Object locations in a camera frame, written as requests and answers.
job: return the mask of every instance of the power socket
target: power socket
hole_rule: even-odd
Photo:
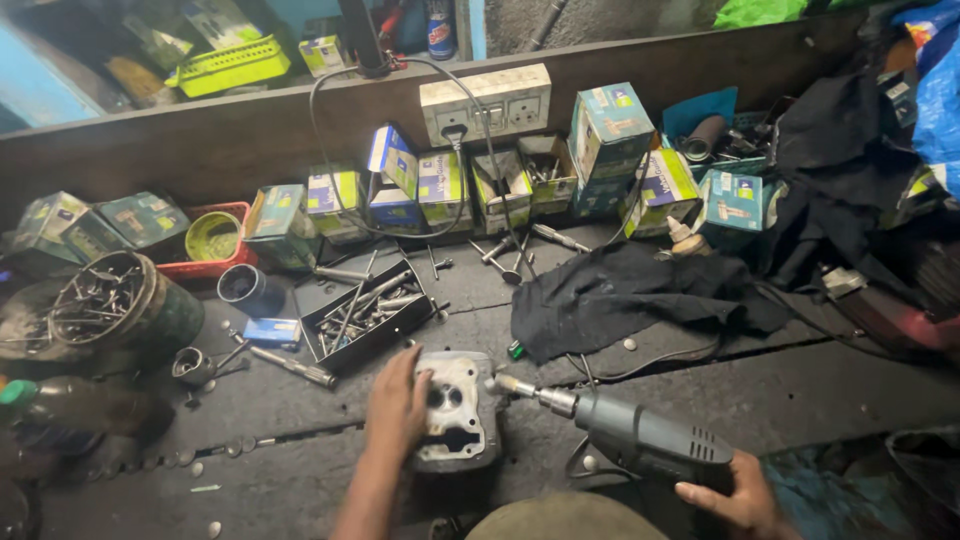
[[[551,84],[542,63],[464,77],[461,82],[487,110],[491,136],[546,128]],[[458,123],[468,129],[464,142],[484,138],[481,112],[453,81],[422,85],[420,106],[433,146],[449,146],[441,130]]]

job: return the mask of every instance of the dark work surface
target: dark work surface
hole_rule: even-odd
[[[613,227],[587,226],[564,232],[594,247],[613,231]],[[489,249],[493,243],[488,240],[483,245]],[[573,255],[538,237],[531,239],[529,247],[540,271]],[[541,368],[528,360],[509,360],[513,288],[497,272],[483,267],[469,246],[438,246],[434,254],[437,260],[452,257],[456,261],[453,269],[441,271],[438,282],[429,270],[426,250],[408,254],[426,292],[438,302],[451,303],[445,324],[430,321],[410,334],[426,351],[449,348],[486,353],[501,369],[539,384],[573,386],[585,380],[563,358]],[[396,248],[383,248],[374,272],[391,266],[399,255]],[[515,259],[516,252],[500,258],[511,265]],[[338,267],[363,270],[368,260],[368,255],[360,255]],[[274,279],[292,283],[287,278]],[[332,282],[317,286],[312,278],[305,283],[298,300],[304,311],[350,289],[349,284]],[[280,317],[296,315],[292,295],[288,294]],[[234,347],[220,323],[229,320],[239,330],[246,316],[209,296],[204,296],[208,298],[204,330],[194,345],[219,359]],[[854,330],[830,306],[814,306],[800,296],[791,296],[790,302],[832,332],[850,335]],[[636,351],[616,343],[591,355],[591,367],[597,374],[617,374],[664,353],[702,347],[714,338],[660,323],[638,332],[634,339]],[[792,321],[767,339],[741,337],[726,343],[716,363],[669,360],[646,368],[641,373],[644,377],[603,388],[696,418],[733,444],[760,454],[960,416],[960,405],[953,399],[960,384],[953,379],[825,340]],[[332,392],[244,353],[241,357],[251,360],[250,371],[219,379],[209,394],[198,392],[202,405],[192,411],[182,405],[185,392],[167,373],[145,376],[147,385],[176,404],[174,425],[141,454],[128,441],[111,438],[74,469],[66,485],[46,489],[41,538],[186,537],[204,534],[210,521],[224,524],[222,537],[325,537],[363,449],[361,429],[372,381],[398,347],[387,343],[382,354],[358,358],[355,372],[342,377]],[[295,357],[313,361],[305,347]],[[591,485],[571,485],[564,477],[567,455],[583,436],[571,423],[530,402],[513,402],[500,419],[503,458],[464,477],[408,478],[397,513],[401,523],[413,525],[433,516],[482,511],[555,489]],[[247,436],[276,438],[279,443],[235,459],[218,454],[230,440]],[[200,479],[190,478],[186,469],[159,467],[121,473],[115,479],[77,480],[105,465],[123,463],[135,470],[145,457],[171,459],[181,451],[200,451],[198,459],[206,467]],[[211,484],[222,487],[189,492],[191,487]],[[653,500],[647,504],[651,511],[664,498]],[[671,536],[683,536],[684,530],[671,528]]]
[[[960,419],[955,398],[960,381],[955,377],[852,352],[837,343],[602,388],[697,419],[757,454]],[[572,423],[529,401],[511,403],[501,419],[503,459],[482,474],[457,480],[407,477],[400,488],[401,523],[588,486],[564,477],[567,456],[583,436]],[[258,448],[235,459],[204,457],[199,479],[192,479],[187,469],[159,468],[48,488],[42,494],[40,538],[203,537],[211,521],[223,524],[222,538],[324,538],[363,449],[363,434],[348,429]],[[189,492],[213,484],[222,487]],[[656,503],[671,501],[650,503],[653,512]],[[671,537],[685,537],[684,524],[674,526]]]

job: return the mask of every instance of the red plastic basket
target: red plastic basket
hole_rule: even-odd
[[[233,252],[233,257],[222,260],[203,260],[190,262],[171,262],[169,264],[158,264],[156,269],[160,274],[170,278],[175,282],[183,280],[192,280],[194,278],[219,278],[226,272],[230,266],[246,262],[256,265],[256,253],[243,241],[243,228],[247,223],[247,216],[250,215],[250,205],[247,203],[223,203],[220,205],[207,205],[205,207],[188,207],[183,209],[183,213],[190,218],[190,221],[196,221],[198,217],[205,213],[215,211],[226,212],[233,215],[240,221],[240,234],[237,237],[237,249]]]

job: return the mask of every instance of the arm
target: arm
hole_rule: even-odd
[[[426,394],[433,372],[413,381],[421,345],[387,362],[367,406],[367,448],[357,461],[330,540],[386,540],[403,460],[426,429]]]
[[[686,482],[677,484],[677,495],[727,521],[731,525],[731,538],[803,540],[777,508],[755,456],[737,450],[730,468],[734,482],[731,496],[724,497],[702,485]]]

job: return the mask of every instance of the electric drill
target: electric drill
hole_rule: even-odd
[[[630,473],[700,484],[728,496],[733,491],[733,448],[708,430],[603,394],[538,388],[504,374],[493,386],[572,419],[601,454]]]

